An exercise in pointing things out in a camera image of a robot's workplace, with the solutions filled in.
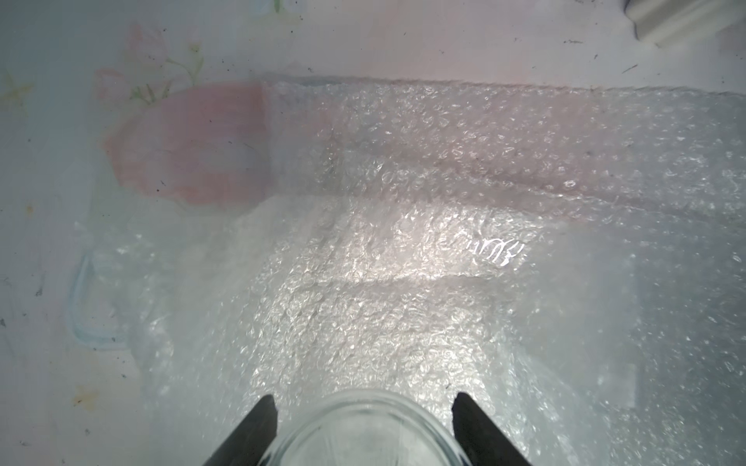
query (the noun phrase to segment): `pink flower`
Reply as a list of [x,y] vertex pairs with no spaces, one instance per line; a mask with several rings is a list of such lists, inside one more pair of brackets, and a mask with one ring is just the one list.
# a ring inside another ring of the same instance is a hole
[[127,46],[132,54],[143,63],[163,65],[169,57],[166,41],[158,29],[143,28],[140,23],[130,25]]
[[93,73],[93,89],[98,100],[115,104],[130,98],[130,85],[125,76],[111,68],[97,69]]
[[142,108],[104,142],[119,184],[188,204],[255,204],[273,186],[257,83],[190,87]]

